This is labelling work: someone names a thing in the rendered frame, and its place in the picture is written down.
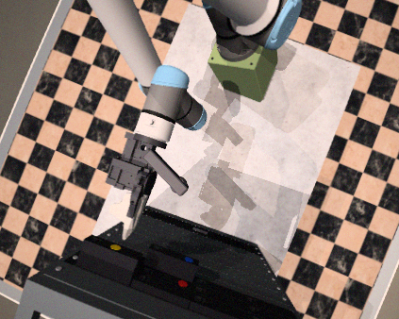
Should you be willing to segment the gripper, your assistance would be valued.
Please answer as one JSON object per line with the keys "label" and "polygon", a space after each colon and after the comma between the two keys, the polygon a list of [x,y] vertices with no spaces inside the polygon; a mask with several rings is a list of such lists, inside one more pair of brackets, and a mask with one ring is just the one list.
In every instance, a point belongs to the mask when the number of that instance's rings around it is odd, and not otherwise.
{"label": "gripper", "polygon": [[150,150],[156,152],[157,147],[166,149],[167,146],[167,143],[138,133],[126,132],[125,138],[123,154],[112,159],[105,181],[114,188],[132,192],[126,193],[123,201],[109,207],[109,212],[125,223],[123,240],[134,231],[139,222],[158,176],[143,156]]}

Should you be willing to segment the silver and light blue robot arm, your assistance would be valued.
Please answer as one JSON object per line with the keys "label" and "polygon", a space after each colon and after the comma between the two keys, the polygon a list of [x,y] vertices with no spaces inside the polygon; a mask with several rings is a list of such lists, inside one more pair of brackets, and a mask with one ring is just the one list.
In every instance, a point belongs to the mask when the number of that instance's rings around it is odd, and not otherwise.
{"label": "silver and light blue robot arm", "polygon": [[[191,131],[202,128],[208,116],[187,92],[189,76],[162,65],[134,0],[87,1],[147,95],[136,126],[138,134],[167,143],[175,123]],[[249,58],[260,45],[273,51],[281,47],[302,8],[302,0],[201,1],[215,30],[220,56],[232,62]],[[143,158],[174,193],[182,196],[188,190],[186,179],[157,152],[150,150]]]}

